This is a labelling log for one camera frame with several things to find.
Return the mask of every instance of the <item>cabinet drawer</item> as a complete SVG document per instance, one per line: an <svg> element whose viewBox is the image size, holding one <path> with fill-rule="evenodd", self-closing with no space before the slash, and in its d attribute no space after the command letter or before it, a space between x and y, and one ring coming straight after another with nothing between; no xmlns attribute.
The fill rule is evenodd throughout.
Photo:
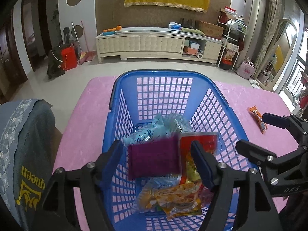
<svg viewBox="0 0 308 231"><path fill-rule="evenodd" d="M183 39L160 36L140 36L141 51L181 53Z"/></svg>
<svg viewBox="0 0 308 231"><path fill-rule="evenodd" d="M207 41L203 58L217 60L221 50L221 44Z"/></svg>
<svg viewBox="0 0 308 231"><path fill-rule="evenodd" d="M140 36L110 37L99 39L100 53L140 50Z"/></svg>

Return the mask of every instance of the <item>blue plate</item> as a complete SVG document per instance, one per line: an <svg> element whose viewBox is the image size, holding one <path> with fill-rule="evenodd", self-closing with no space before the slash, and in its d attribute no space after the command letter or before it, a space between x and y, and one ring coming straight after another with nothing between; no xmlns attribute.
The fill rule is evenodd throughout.
<svg viewBox="0 0 308 231"><path fill-rule="evenodd" d="M109 31L109 32L104 32L101 34L101 36L109 36L115 34L115 31Z"/></svg>

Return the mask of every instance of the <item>mirror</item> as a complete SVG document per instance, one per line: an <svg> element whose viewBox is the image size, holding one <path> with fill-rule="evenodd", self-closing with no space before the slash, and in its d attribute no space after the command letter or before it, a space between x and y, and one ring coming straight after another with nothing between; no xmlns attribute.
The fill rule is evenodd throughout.
<svg viewBox="0 0 308 231"><path fill-rule="evenodd" d="M261 88L271 91L286 66L295 45L297 29L289 19L281 19L266 55L261 63L257 80Z"/></svg>

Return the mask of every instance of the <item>striped curtain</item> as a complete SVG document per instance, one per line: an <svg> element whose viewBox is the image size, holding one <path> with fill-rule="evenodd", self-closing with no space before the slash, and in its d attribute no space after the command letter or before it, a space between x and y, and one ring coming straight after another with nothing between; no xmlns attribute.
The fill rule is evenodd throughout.
<svg viewBox="0 0 308 231"><path fill-rule="evenodd" d="M268 51L270 42L275 34L275 31L278 26L278 21L282 18L281 15L281 3L282 0L266 0L266 9L265 9L265 18L266 22L265 27L265 36L263 40L262 48L259 52L259 55L255 61L255 73L254 78L257 78L259 73L264 67L261 67L262 61Z"/></svg>

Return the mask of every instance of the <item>pink bag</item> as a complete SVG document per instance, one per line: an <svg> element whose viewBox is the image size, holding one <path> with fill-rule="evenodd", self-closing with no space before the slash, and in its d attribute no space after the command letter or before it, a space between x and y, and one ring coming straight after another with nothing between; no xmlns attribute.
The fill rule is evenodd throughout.
<svg viewBox="0 0 308 231"><path fill-rule="evenodd" d="M255 68L253 62L248 58L247 61L242 61L241 66L236 73L242 78L249 79L254 74Z"/></svg>

